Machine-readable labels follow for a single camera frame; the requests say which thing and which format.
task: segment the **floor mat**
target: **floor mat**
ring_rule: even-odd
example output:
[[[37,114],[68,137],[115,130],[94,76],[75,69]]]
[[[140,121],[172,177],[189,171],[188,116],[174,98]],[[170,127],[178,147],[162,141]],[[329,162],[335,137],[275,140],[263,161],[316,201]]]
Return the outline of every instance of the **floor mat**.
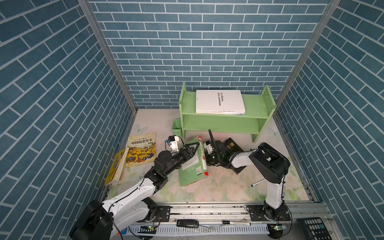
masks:
[[[165,150],[164,141],[173,135],[173,120],[180,118],[178,109],[139,109],[130,136],[156,132],[156,153]],[[271,119],[256,143],[250,134],[213,132],[215,140],[225,141],[231,137],[243,150],[256,148],[266,142],[290,161],[291,158]],[[207,131],[187,131],[184,142],[201,136],[203,142],[209,140]],[[108,198],[112,198],[138,183],[153,163],[124,168],[119,182],[112,184]],[[168,183],[151,198],[156,202],[244,202],[264,201],[266,183],[251,187],[252,183],[263,179],[255,166],[247,166],[240,174],[222,167],[208,167],[209,176],[185,187],[180,187],[179,171],[168,176]],[[303,184],[291,162],[288,175],[285,177],[285,200],[309,200]]]

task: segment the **barcode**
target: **barcode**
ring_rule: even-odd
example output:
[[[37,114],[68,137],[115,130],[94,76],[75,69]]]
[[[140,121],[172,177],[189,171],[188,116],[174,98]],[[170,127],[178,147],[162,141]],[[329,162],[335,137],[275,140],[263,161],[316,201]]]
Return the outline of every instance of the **barcode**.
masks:
[[[201,171],[201,166],[196,168],[196,173],[197,173],[197,175],[199,175],[199,174],[202,173],[202,171]]]

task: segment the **chinese picture book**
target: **chinese picture book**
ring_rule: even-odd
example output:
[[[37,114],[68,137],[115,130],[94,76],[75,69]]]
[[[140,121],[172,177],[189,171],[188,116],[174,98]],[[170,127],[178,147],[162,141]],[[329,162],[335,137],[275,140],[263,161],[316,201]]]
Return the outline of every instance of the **chinese picture book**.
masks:
[[[153,162],[156,158],[156,134],[153,132],[131,136],[128,138],[127,147],[129,150],[126,167]]]

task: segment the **cable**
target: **cable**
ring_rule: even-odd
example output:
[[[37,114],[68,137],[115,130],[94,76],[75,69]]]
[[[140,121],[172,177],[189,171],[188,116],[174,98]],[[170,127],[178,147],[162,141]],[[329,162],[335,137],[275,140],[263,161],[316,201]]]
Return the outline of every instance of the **cable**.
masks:
[[[130,228],[129,226],[128,226],[128,229],[129,229],[129,231],[131,232],[131,234],[134,235],[135,237],[137,237],[138,239],[141,239],[141,240],[144,239],[144,237],[143,237],[143,238],[140,238],[138,235],[134,234],[134,233],[131,231],[131,228]]]
[[[169,138],[170,138],[170,137],[179,137],[180,140],[181,140],[181,142],[183,143],[183,147],[182,147],[181,149],[184,148],[184,141],[183,141],[183,139],[182,139],[180,136],[178,136],[178,135],[172,135],[172,136],[169,136],[169,137],[168,137],[168,141],[169,141]],[[168,146],[170,147],[169,142],[165,141],[165,142],[164,142],[165,150],[168,151],[168,152],[172,151],[172,149],[171,149],[171,150],[167,150],[167,144],[166,144],[166,143],[168,143]]]
[[[143,177],[143,181],[141,181],[140,185],[139,185],[135,190],[133,190],[132,192],[130,192],[130,193],[129,193],[128,195],[126,195],[125,197],[123,197],[123,198],[117,200],[116,202],[114,202],[113,204],[111,204],[111,205],[109,206],[109,208],[108,208],[108,214],[110,213],[111,207],[112,207],[115,203],[117,203],[117,202],[120,201],[120,200],[123,200],[124,198],[128,197],[129,195],[131,195],[134,191],[136,191],[137,189],[139,189],[139,187],[143,184],[144,179],[145,179],[145,177]]]
[[[116,224],[115,224],[115,222],[113,221],[113,219],[112,219],[111,215],[109,215],[109,217],[110,217],[110,219],[111,219],[111,221],[112,221],[113,225],[116,227],[117,231],[119,232],[119,234],[120,234],[120,237],[121,237],[121,240],[124,240],[124,239],[122,238],[122,235],[121,235],[121,231],[120,231],[120,230],[118,229],[118,227],[116,226]]]
[[[284,203],[284,205],[287,207],[287,209],[288,209],[288,211],[289,211],[289,213],[290,213],[290,215],[291,215],[291,227],[289,228],[289,230],[288,230],[288,232],[286,233],[286,234],[283,234],[281,237],[284,237],[284,236],[287,236],[288,235],[288,233],[291,231],[291,229],[292,229],[292,213],[291,213],[291,210],[289,209],[289,207]]]
[[[156,229],[160,226],[160,213],[158,212],[158,214],[159,214],[159,224],[155,227],[155,221],[156,221],[156,216],[155,216],[155,220],[153,221],[153,224],[152,224],[154,229]]]
[[[282,185],[282,191],[281,191],[281,200],[283,200],[283,198],[284,198],[284,196],[283,196],[283,191],[284,191],[284,183],[285,183],[285,176],[286,175],[284,175],[284,177],[283,177],[283,185]]]
[[[229,162],[225,165],[225,166],[222,166],[222,167],[225,167],[225,168],[228,168],[229,166],[231,166],[231,163],[233,161],[233,159],[239,154],[240,152],[234,152],[231,157],[229,158]]]

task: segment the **whiteboard marker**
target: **whiteboard marker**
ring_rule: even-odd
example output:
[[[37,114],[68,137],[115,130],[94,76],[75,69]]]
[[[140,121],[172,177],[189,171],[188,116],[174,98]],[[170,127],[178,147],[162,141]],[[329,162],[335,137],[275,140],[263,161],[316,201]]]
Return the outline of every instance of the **whiteboard marker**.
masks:
[[[258,182],[251,184],[251,187],[256,187],[257,185],[262,184],[263,182],[266,182],[266,179],[263,179],[263,180],[260,180]]]
[[[223,220],[223,224],[229,224],[229,225],[245,225],[245,226],[250,226],[250,222],[236,222],[236,221],[226,221]]]

